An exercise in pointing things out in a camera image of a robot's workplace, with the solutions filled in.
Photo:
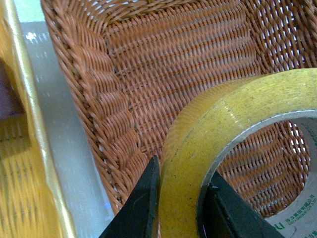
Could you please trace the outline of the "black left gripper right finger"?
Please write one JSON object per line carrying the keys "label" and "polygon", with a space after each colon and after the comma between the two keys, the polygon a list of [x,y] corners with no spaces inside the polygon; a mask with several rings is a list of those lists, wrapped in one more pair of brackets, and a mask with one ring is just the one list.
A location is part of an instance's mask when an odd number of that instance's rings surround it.
{"label": "black left gripper right finger", "polygon": [[197,205],[200,238],[282,238],[217,172],[202,182]]}

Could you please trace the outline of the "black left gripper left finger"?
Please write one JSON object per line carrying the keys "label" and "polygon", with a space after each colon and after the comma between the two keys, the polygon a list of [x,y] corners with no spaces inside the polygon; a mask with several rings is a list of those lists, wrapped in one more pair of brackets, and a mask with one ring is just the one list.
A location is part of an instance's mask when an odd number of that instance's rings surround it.
{"label": "black left gripper left finger", "polygon": [[159,160],[153,156],[126,203],[101,233],[101,238],[157,238]]}

